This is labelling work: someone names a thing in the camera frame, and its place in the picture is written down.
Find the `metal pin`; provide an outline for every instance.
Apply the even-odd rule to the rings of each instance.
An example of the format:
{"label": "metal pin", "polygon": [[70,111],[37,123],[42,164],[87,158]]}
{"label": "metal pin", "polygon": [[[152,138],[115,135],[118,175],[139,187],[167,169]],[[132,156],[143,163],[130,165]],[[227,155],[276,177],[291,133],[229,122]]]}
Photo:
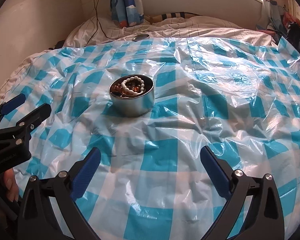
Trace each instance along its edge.
{"label": "metal pin", "polygon": [[22,143],[22,139],[16,140],[16,145],[19,145],[19,144],[21,144],[21,143]]}
{"label": "metal pin", "polygon": [[235,171],[234,171],[234,174],[235,174],[236,176],[238,176],[238,177],[241,177],[241,176],[243,175],[243,171],[241,171],[241,170],[235,170]]}
{"label": "metal pin", "polygon": [[267,180],[272,180],[272,175],[271,174],[266,174],[266,179]]}
{"label": "metal pin", "polygon": [[67,172],[66,171],[60,171],[59,174],[58,174],[58,176],[60,178],[64,178],[65,176],[67,176]]}
{"label": "metal pin", "polygon": [[33,175],[29,178],[29,181],[33,182],[37,179],[37,176]]}

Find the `pearl bracelet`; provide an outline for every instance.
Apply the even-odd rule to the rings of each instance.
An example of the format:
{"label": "pearl bracelet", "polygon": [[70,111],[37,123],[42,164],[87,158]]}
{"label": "pearl bracelet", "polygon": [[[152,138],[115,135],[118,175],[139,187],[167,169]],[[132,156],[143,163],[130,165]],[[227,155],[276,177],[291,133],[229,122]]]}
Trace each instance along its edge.
{"label": "pearl bracelet", "polygon": [[[140,85],[139,85],[140,86],[140,91],[139,92],[134,91],[132,89],[129,89],[127,87],[127,85],[126,85],[127,82],[130,82],[130,81],[133,81],[133,80],[140,82]],[[145,82],[141,78],[139,78],[138,76],[134,76],[134,77],[130,77],[130,78],[127,78],[127,79],[123,80],[122,83],[121,83],[121,87],[122,87],[122,92],[124,92],[125,94],[127,94],[127,95],[137,95],[137,94],[141,94],[145,91]]]}

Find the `human hand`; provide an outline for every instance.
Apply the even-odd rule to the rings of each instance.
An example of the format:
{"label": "human hand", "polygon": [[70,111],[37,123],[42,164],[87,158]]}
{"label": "human hand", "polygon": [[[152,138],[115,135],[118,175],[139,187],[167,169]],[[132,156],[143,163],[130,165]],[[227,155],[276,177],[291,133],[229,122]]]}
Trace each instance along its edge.
{"label": "human hand", "polygon": [[7,199],[13,202],[13,200],[18,200],[19,198],[19,187],[16,183],[16,178],[14,177],[13,169],[9,169],[3,174],[3,181],[7,187]]}

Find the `checkered tablecloth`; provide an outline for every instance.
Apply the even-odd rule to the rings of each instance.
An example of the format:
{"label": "checkered tablecloth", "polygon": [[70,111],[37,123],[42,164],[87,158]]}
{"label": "checkered tablecloth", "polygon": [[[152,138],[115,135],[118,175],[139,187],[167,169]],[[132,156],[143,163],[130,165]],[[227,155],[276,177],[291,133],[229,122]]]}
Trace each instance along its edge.
{"label": "checkered tablecloth", "polygon": [[[112,107],[108,88],[127,74],[154,81],[142,117]],[[286,238],[300,223],[300,54],[283,38],[278,48],[218,38],[62,48],[35,58],[5,99],[20,93],[26,103],[0,128],[52,107],[32,158],[15,168],[21,193],[29,176],[54,177],[98,147],[101,165],[76,203],[104,240],[201,239],[225,203],[200,162],[205,145],[233,169],[274,176]]]}

